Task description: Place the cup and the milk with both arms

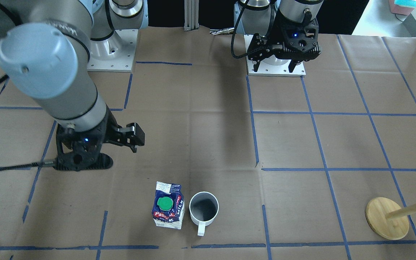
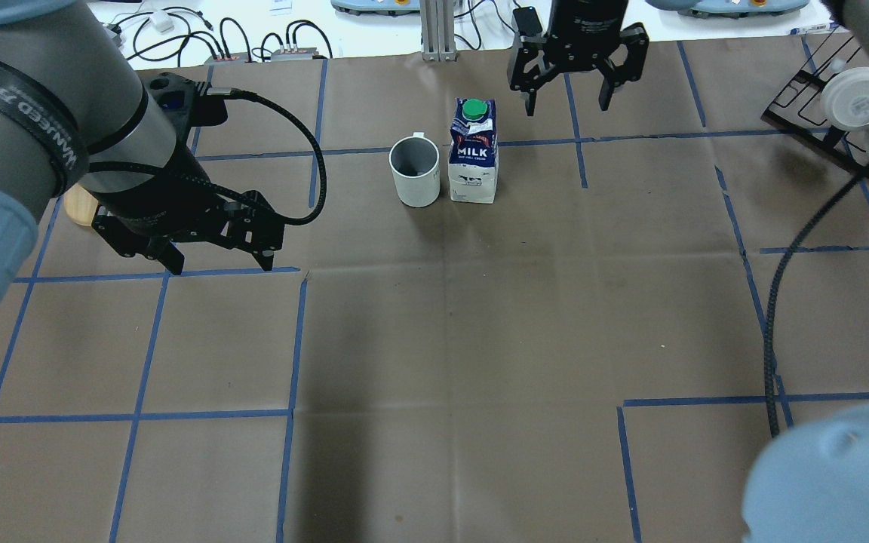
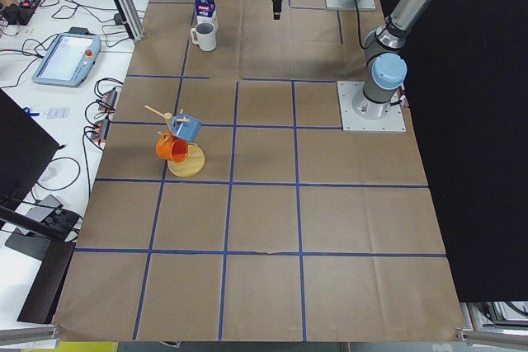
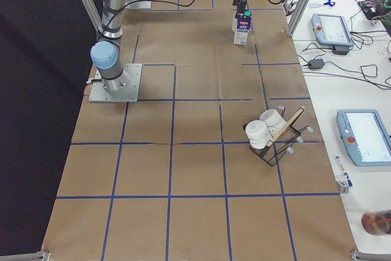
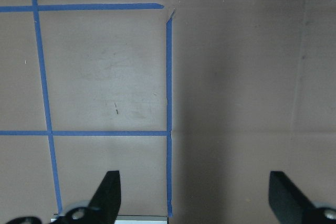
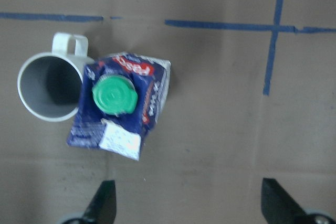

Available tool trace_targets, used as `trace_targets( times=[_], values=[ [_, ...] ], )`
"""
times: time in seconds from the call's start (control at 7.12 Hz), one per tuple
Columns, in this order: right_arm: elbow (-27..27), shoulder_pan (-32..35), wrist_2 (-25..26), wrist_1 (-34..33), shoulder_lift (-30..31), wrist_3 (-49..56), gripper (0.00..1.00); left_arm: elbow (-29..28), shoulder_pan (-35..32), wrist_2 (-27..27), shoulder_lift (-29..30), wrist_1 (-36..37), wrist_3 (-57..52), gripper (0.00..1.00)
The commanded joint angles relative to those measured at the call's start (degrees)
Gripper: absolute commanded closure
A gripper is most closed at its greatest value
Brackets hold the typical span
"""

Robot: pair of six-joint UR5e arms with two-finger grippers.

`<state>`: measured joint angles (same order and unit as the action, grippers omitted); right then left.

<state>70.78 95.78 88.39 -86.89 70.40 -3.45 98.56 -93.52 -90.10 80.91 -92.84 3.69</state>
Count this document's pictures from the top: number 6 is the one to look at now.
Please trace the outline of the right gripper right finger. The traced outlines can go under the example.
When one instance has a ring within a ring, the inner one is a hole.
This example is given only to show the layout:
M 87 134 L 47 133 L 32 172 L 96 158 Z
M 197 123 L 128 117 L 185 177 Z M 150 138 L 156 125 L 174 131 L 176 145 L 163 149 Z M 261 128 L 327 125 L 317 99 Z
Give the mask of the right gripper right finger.
M 261 213 L 267 223 L 311 223 L 311 217 L 274 178 L 263 178 Z

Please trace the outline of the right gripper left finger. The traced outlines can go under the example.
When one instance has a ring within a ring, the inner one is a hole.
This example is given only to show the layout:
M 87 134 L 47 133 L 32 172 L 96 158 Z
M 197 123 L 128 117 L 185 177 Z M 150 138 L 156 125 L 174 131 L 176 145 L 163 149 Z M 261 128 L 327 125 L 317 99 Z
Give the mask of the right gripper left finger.
M 117 197 L 114 180 L 103 181 L 80 218 L 80 223 L 114 223 Z

